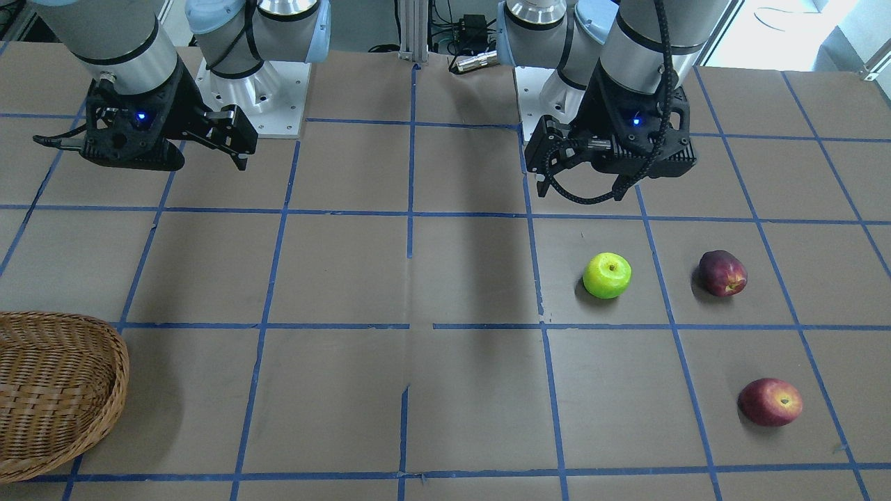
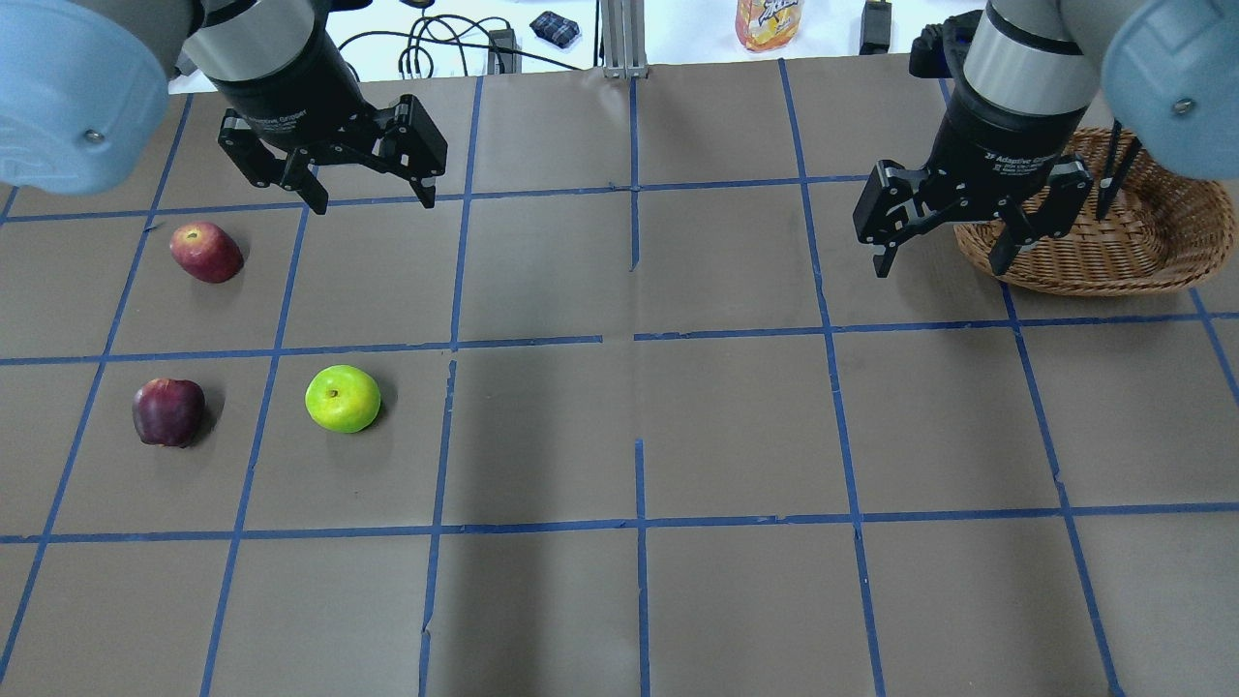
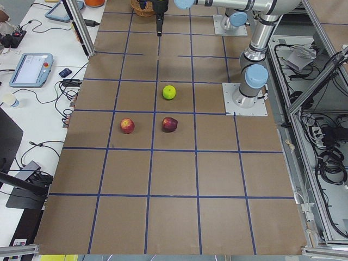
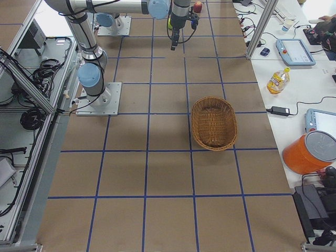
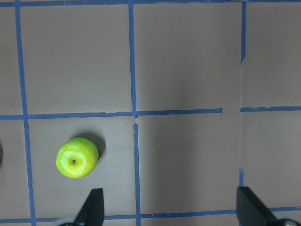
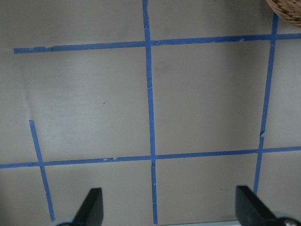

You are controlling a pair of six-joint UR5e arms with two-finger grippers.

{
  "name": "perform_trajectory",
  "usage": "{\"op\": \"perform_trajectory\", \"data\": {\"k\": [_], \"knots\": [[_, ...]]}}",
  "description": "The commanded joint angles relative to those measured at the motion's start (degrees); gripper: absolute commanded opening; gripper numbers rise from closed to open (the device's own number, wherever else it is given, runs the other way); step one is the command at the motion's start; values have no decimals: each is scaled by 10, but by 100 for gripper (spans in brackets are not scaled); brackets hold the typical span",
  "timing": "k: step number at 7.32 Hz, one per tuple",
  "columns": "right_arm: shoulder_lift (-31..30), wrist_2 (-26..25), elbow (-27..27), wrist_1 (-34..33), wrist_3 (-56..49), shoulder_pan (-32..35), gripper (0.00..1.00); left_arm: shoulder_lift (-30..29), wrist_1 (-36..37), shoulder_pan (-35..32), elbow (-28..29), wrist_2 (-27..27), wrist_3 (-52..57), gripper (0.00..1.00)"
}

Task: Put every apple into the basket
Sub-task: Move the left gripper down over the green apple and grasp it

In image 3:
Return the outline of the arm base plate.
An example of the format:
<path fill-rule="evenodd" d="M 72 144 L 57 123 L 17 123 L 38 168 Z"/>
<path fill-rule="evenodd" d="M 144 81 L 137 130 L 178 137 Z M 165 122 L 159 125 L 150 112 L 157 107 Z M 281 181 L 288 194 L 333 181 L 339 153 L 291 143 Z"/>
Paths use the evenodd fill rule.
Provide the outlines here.
<path fill-rule="evenodd" d="M 247 37 L 245 24 L 233 25 L 226 15 L 213 15 L 214 31 L 218 36 Z"/>
<path fill-rule="evenodd" d="M 264 94 L 244 97 L 239 90 L 240 83 L 222 83 L 225 114 L 229 116 L 268 116 Z"/>

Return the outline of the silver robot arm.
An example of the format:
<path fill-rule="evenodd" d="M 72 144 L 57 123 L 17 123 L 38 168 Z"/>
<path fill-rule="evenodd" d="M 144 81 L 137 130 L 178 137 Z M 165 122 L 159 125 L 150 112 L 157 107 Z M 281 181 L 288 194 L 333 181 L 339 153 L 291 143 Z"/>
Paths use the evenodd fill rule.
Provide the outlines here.
<path fill-rule="evenodd" d="M 232 95 L 233 102 L 241 108 L 252 108 L 260 90 L 265 86 L 269 73 L 265 67 L 268 42 L 282 15 L 294 10 L 299 1 L 175 1 L 180 9 L 192 5 L 217 6 L 240 11 L 260 11 L 259 19 L 252 34 L 249 46 L 240 56 L 242 81 Z"/>
<path fill-rule="evenodd" d="M 164 14 L 168 11 L 169 1 L 145 1 L 152 2 L 152 9 L 156 14 L 157 36 L 162 36 Z M 247 22 L 245 11 L 236 11 L 226 8 L 223 15 L 213 15 L 214 30 L 216 35 L 246 36 L 245 23 Z"/>

